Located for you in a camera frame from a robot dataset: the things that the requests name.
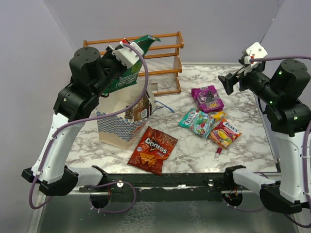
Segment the green Real chips bag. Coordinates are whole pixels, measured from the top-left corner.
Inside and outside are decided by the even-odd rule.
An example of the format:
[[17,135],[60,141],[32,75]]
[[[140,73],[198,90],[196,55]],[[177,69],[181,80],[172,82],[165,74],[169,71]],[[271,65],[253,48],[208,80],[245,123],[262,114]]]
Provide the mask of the green Real chips bag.
[[[139,37],[131,41],[131,45],[134,47],[133,43],[139,46],[143,51],[143,56],[146,55],[148,49],[154,42],[160,42],[161,39],[159,37],[154,37],[152,35],[145,35]],[[129,68],[126,72],[124,72],[120,77],[114,79],[107,90],[104,92],[104,95],[108,95],[117,90],[121,90],[123,88],[135,85],[137,83],[138,74],[142,67],[142,62],[137,61],[131,68]]]

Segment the yellow snack packet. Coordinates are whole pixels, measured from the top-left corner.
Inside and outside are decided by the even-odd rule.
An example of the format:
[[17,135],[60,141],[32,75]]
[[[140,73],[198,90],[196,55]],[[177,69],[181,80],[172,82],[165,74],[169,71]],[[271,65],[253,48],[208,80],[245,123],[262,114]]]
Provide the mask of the yellow snack packet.
[[216,112],[212,115],[212,117],[215,119],[215,121],[220,121],[224,117],[226,117],[226,113],[223,111]]

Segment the teal Fox's mint candy bag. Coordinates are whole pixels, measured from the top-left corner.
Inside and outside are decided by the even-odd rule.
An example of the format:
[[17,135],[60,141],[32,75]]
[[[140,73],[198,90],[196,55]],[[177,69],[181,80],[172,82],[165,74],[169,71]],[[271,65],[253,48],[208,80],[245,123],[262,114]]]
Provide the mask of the teal Fox's mint candy bag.
[[178,123],[178,126],[187,128],[203,138],[208,138],[214,122],[215,119],[210,115],[195,108],[191,108]]

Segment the orange Fox's fruit candy bag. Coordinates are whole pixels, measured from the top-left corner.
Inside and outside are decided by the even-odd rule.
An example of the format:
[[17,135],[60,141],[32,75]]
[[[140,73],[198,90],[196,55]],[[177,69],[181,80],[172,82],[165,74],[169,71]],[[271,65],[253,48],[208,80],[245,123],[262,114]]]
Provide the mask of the orange Fox's fruit candy bag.
[[223,149],[227,149],[242,133],[232,126],[225,118],[216,125],[209,133],[209,139]]

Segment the brown kettle chips bag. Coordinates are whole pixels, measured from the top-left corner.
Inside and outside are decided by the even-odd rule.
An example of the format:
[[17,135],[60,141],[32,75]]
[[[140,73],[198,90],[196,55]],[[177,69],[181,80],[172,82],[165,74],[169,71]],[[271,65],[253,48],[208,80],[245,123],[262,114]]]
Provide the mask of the brown kettle chips bag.
[[148,118],[151,113],[152,104],[145,93],[134,107],[125,112],[124,118],[136,122]]

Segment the blue checkered paper bag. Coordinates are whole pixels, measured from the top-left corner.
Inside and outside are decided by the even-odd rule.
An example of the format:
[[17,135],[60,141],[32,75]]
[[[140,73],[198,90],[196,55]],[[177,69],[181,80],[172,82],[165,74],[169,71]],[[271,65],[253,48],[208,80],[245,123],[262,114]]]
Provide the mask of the blue checkered paper bag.
[[[110,93],[107,98],[100,98],[97,107],[97,116],[107,115],[122,110],[131,105],[141,94],[144,82],[137,83],[130,87]],[[146,94],[152,104],[152,113],[158,108],[153,92],[147,87]],[[124,118],[125,112],[115,116],[102,118],[97,121],[99,140],[118,147],[128,149],[133,144],[134,139],[146,125],[151,115],[140,121],[131,121]]]

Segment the red Doritos chips bag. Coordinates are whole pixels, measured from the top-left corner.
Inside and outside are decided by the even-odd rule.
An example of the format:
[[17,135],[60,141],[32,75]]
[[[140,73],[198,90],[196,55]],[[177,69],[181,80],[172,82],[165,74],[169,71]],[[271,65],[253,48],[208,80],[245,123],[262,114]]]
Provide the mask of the red Doritos chips bag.
[[148,127],[136,146],[128,165],[162,175],[162,167],[178,140],[162,131]]

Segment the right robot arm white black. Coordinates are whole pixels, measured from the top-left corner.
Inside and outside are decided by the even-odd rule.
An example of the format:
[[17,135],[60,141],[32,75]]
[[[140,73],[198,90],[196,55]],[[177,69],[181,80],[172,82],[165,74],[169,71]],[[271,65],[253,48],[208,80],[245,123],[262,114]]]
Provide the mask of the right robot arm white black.
[[291,215],[311,206],[311,110],[299,100],[311,76],[295,59],[282,58],[271,78],[264,69],[261,59],[258,66],[244,66],[219,80],[227,94],[238,83],[240,91],[250,90],[265,102],[279,150],[281,179],[266,179],[239,165],[225,170],[223,184],[229,190],[243,186],[257,194],[267,210]]

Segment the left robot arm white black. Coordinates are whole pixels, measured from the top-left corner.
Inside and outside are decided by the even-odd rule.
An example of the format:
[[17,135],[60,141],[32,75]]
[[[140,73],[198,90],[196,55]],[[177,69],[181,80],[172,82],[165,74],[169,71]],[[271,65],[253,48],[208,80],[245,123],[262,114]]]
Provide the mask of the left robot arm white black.
[[67,123],[88,118],[98,106],[101,94],[128,69],[116,58],[118,49],[121,45],[115,48],[108,46],[101,56],[96,48],[83,47],[69,62],[70,83],[58,93],[43,150],[36,163],[22,172],[22,177],[28,182],[33,182],[38,175],[36,183],[46,196],[65,196],[78,184],[78,173],[65,162],[84,123],[71,125],[57,136],[53,134]]

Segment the purple snack packet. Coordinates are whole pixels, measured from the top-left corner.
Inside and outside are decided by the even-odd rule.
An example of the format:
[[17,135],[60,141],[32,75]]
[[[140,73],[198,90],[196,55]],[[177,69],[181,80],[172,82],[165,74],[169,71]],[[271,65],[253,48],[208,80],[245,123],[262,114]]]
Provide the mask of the purple snack packet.
[[224,108],[224,103],[213,85],[202,88],[192,88],[191,96],[197,108],[202,112],[219,112]]

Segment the wooden two-tier shelf rack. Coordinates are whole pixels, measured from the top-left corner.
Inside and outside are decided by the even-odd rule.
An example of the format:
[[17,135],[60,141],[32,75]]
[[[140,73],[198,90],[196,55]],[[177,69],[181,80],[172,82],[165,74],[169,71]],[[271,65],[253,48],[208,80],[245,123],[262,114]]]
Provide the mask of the wooden two-tier shelf rack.
[[[167,34],[155,34],[154,37],[159,37],[160,42],[154,42],[148,52],[144,56],[149,72],[149,82],[157,83],[158,92],[155,96],[163,96],[170,94],[179,94],[181,86],[178,75],[182,72],[179,52],[184,47],[183,37],[180,31]],[[114,38],[105,40],[95,40],[83,42],[84,47],[92,46],[100,51],[103,56],[108,45],[116,47],[122,40],[129,43],[138,39],[141,36]]]

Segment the small red lip balm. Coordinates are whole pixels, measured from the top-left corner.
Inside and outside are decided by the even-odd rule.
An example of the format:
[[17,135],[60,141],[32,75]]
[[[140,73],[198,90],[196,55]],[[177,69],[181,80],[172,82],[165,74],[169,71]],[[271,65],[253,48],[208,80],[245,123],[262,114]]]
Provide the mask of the small red lip balm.
[[222,152],[222,148],[218,147],[215,152],[214,158],[217,159],[220,156],[221,152]]

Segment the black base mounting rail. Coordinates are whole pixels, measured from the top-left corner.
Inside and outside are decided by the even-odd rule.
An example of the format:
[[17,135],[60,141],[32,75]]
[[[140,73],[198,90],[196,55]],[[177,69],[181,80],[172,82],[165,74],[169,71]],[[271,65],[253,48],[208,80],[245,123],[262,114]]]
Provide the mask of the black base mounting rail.
[[245,190],[230,185],[223,172],[218,173],[107,173],[100,181],[105,187],[86,185],[81,193],[92,196],[109,196],[112,202],[130,202],[136,193],[136,201],[222,201],[222,194],[235,194]]

